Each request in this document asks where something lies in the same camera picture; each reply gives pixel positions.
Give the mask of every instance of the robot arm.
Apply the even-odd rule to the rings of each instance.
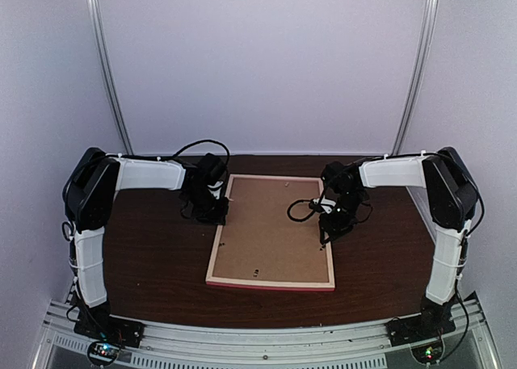
[[[191,165],[160,157],[106,155],[97,148],[85,152],[63,190],[69,219],[69,233],[65,234],[70,240],[70,265],[78,282],[80,312],[81,307],[86,312],[82,314],[85,333],[91,336],[99,329],[110,329],[103,235],[118,191],[181,190],[185,207],[192,205],[192,217],[208,224],[224,224],[228,200],[221,198],[223,182],[219,178],[226,171],[226,164],[210,153]]]
[[[449,327],[448,315],[456,294],[456,281],[466,259],[467,238],[471,233],[472,218],[479,200],[479,192],[470,173],[453,148],[441,149],[438,153],[403,155],[366,159],[343,165],[335,161],[322,172],[325,190],[319,199],[309,202],[312,212],[320,213],[320,241],[324,245],[349,233],[359,221],[356,213],[360,205],[367,205],[366,190],[373,187],[422,187],[427,189],[429,208],[435,223],[436,243],[431,278],[422,299],[422,315],[412,323],[401,325],[393,321],[392,344],[414,342],[422,335],[434,337],[437,329]],[[325,198],[331,189],[335,201]]]

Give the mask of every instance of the wooden tabletop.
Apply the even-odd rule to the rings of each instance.
[[[326,163],[355,159],[236,156],[230,171],[319,177]],[[432,240],[405,188],[368,193],[375,207],[368,222],[332,245],[335,291],[290,292],[208,286],[216,228],[181,218],[177,191],[122,191],[104,237],[112,313],[181,325],[283,328],[418,312],[431,275]]]

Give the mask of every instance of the white cable tie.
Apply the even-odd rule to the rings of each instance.
[[[101,260],[100,262],[96,262],[94,264],[90,264],[89,266],[77,266],[76,268],[78,270],[89,270],[90,268],[93,268],[94,266],[100,266],[102,265],[104,260]]]
[[[435,260],[437,263],[439,264],[442,264],[443,266],[448,266],[449,268],[463,268],[467,263],[464,263],[464,264],[458,264],[458,265],[454,265],[454,264],[448,264],[446,262],[442,262],[441,260],[439,260],[438,258],[433,258],[433,260]]]

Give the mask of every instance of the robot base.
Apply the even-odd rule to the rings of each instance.
[[[109,317],[108,322],[110,329],[117,330],[117,332],[120,330],[120,344],[122,346],[140,347],[140,341],[144,333],[144,325],[142,323],[114,317]],[[97,331],[94,331],[93,328],[85,327],[79,322],[76,323],[74,332],[93,339],[103,339],[103,336]]]
[[[438,337],[437,330],[441,330],[441,334],[451,333],[456,330],[454,321],[449,319],[441,321],[433,329],[422,327],[422,315],[404,319],[393,319],[386,324],[389,333],[389,341],[391,346],[405,345],[406,343],[420,342],[426,339]]]

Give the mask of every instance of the wire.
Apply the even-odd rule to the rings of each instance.
[[[294,201],[293,203],[291,203],[289,205],[289,208],[288,208],[288,217],[290,220],[293,220],[295,222],[305,222],[307,221],[310,217],[314,216],[314,214],[316,214],[316,209],[314,208],[307,216],[303,217],[303,218],[296,218],[295,216],[293,216],[291,214],[291,210],[292,208],[294,208],[296,205],[300,204],[300,203],[311,203],[311,199],[298,199],[297,201]]]
[[[65,240],[67,242],[70,242],[70,238],[74,235],[75,233],[75,227],[74,227],[74,224],[69,222],[69,221],[65,221],[61,224],[61,233],[63,233],[63,237],[65,238]]]
[[[440,363],[442,363],[443,361],[445,361],[451,355],[454,354],[454,352],[458,349],[458,347],[460,347],[461,343],[465,340],[465,337],[467,336],[467,332],[469,331],[469,325],[470,325],[469,312],[467,311],[467,308],[465,307],[465,305],[463,303],[463,300],[461,299],[460,292],[458,291],[458,282],[459,282],[459,280],[457,280],[456,284],[454,285],[454,291],[456,293],[456,297],[458,298],[458,302],[460,303],[460,306],[463,309],[463,312],[465,314],[465,318],[467,320],[467,324],[465,325],[465,330],[464,330],[463,334],[461,335],[461,338],[458,341],[458,343],[456,343],[456,346],[454,346],[454,348],[451,351],[449,351],[448,354],[445,357],[440,359],[440,361],[439,361]]]
[[[203,140],[195,141],[193,143],[190,143],[189,145],[184,146],[183,148],[178,150],[173,155],[171,155],[169,157],[162,157],[162,159],[167,160],[167,161],[173,161],[175,158],[177,158],[183,152],[187,151],[190,147],[194,147],[195,145],[202,145],[203,143],[212,143],[213,145],[219,145],[220,147],[222,147],[225,150],[225,152],[226,152],[226,163],[225,164],[228,166],[228,164],[229,164],[229,157],[230,157],[230,153],[229,153],[228,147],[226,147],[226,145],[224,145],[220,141],[213,140],[213,139],[203,139]]]
[[[77,307],[75,304],[74,306],[70,307],[68,310],[66,310],[66,319],[68,319],[70,322],[78,323],[78,320],[74,320],[70,318],[70,313]]]

